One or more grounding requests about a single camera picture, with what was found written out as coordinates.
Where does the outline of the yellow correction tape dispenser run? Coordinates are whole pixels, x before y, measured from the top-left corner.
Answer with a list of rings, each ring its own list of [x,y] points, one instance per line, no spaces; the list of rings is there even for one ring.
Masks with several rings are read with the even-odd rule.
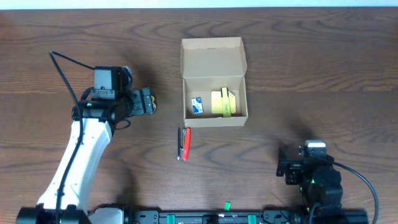
[[[152,102],[152,114],[157,111],[157,101],[154,95],[151,95],[151,102]]]

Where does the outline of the cardboard box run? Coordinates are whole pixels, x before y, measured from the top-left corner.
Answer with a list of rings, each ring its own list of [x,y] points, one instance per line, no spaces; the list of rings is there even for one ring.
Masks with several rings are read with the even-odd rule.
[[[180,71],[183,121],[189,128],[244,126],[248,115],[245,73],[248,68],[241,37],[182,39]],[[211,92],[227,87],[236,96],[230,118],[211,112]],[[192,98],[201,97],[203,113],[193,114]]]

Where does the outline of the blue white staples box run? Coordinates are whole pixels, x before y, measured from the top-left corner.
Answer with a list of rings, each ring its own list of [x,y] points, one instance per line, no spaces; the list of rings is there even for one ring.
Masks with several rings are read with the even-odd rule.
[[[193,114],[202,114],[203,103],[201,97],[192,98],[191,101],[192,101]]]

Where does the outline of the yellow highlighter pen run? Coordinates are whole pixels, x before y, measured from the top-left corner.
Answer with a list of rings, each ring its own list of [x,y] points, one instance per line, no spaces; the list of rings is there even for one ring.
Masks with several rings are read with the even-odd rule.
[[[229,100],[229,91],[227,87],[221,88],[221,102],[223,108],[223,117],[230,118],[231,117],[231,106]]]

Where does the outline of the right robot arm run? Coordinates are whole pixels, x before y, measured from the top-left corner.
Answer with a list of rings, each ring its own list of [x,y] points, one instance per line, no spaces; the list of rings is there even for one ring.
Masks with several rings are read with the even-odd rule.
[[[343,188],[341,174],[333,168],[334,158],[325,147],[301,146],[299,154],[301,159],[293,159],[286,148],[280,148],[276,176],[284,176],[287,185],[300,187],[307,208],[315,204],[327,210],[341,208]]]

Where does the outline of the red black stapler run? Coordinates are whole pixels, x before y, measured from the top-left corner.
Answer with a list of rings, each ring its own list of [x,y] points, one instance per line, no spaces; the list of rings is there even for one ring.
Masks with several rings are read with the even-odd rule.
[[[191,129],[178,128],[177,131],[177,160],[187,161],[190,152]]]

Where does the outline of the yellow spiral notepad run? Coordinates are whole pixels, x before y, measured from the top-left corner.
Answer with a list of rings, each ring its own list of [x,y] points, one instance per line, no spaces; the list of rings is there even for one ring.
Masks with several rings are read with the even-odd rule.
[[[236,96],[232,91],[228,92],[229,97],[229,105],[231,108],[231,113],[236,113]],[[212,91],[211,92],[211,112],[213,114],[222,114],[222,99],[220,91]]]

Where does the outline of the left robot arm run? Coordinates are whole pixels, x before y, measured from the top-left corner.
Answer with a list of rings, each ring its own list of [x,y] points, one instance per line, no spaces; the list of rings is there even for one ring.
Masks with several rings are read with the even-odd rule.
[[[155,113],[149,88],[132,90],[129,67],[94,67],[94,85],[72,109],[68,146],[59,167],[35,207],[23,207],[17,223],[130,223],[128,208],[104,205],[93,212],[88,202],[101,156],[117,124]]]

